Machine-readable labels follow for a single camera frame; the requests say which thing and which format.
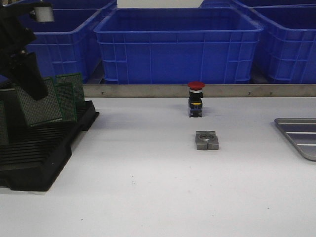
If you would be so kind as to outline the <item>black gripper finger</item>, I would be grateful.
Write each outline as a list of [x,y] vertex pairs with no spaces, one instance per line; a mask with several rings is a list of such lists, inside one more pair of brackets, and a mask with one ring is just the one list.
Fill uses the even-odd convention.
[[10,62],[10,79],[33,99],[40,100],[48,95],[48,89],[40,74],[34,52],[15,55]]

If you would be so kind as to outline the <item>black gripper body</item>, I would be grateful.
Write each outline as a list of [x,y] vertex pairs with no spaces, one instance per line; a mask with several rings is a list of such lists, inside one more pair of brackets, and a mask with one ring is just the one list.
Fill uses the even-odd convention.
[[29,14],[36,3],[0,6],[0,73],[15,74],[35,71],[37,60],[26,46],[36,39],[32,30],[24,27],[19,16]]

